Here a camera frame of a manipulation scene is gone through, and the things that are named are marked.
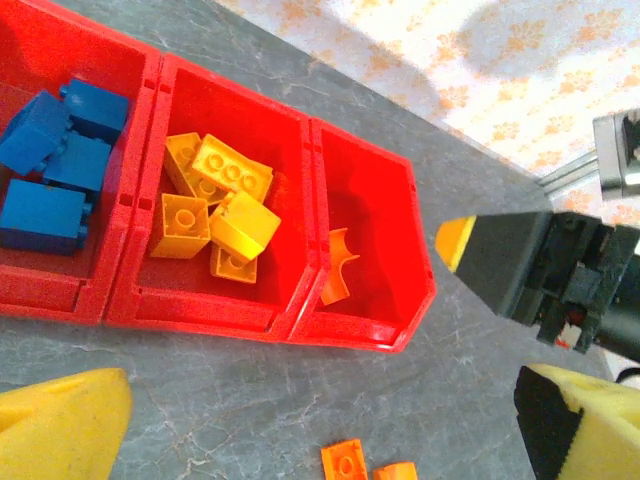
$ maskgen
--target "orange lego brick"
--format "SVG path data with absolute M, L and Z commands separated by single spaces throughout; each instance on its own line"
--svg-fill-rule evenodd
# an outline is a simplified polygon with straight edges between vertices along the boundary
M 213 135 L 205 135 L 190 169 L 224 190 L 236 193 L 244 191 L 263 203 L 273 173 L 270 167 L 258 165 Z
M 196 132 L 167 137 L 165 143 L 164 169 L 180 195 L 204 198 L 208 205 L 217 205 L 227 191 L 214 185 L 190 170 L 200 144 Z
M 367 467 L 358 438 L 323 448 L 322 465 L 327 480 L 367 480 Z
M 258 258 L 244 265 L 215 243 L 211 247 L 211 275 L 243 283 L 256 283 Z
M 229 193 L 209 217 L 211 239 L 241 264 L 260 255 L 280 218 L 246 192 Z
M 373 480 L 418 480 L 413 462 L 394 463 L 373 471 Z
M 320 299 L 324 305 L 330 305 L 339 300 L 348 298 L 350 293 L 347 284 L 342 278 L 342 266 L 360 258 L 360 255 L 354 255 L 349 251 L 344 242 L 348 228 L 338 228 L 329 232 L 329 259 L 331 268 L 327 283 L 324 285 Z
M 203 198 L 163 193 L 149 245 L 152 257 L 193 258 L 211 241 Z

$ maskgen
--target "marble surface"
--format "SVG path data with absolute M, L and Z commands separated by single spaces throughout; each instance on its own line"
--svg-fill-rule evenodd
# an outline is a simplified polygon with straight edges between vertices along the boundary
M 321 479 L 320 448 L 421 479 L 531 479 L 512 395 L 521 365 L 604 375 L 495 317 L 432 250 L 443 220 L 546 206 L 534 182 L 211 1 L 58 3 L 410 158 L 439 295 L 399 355 L 0 320 L 0 390 L 121 366 L 135 407 L 114 479 Z

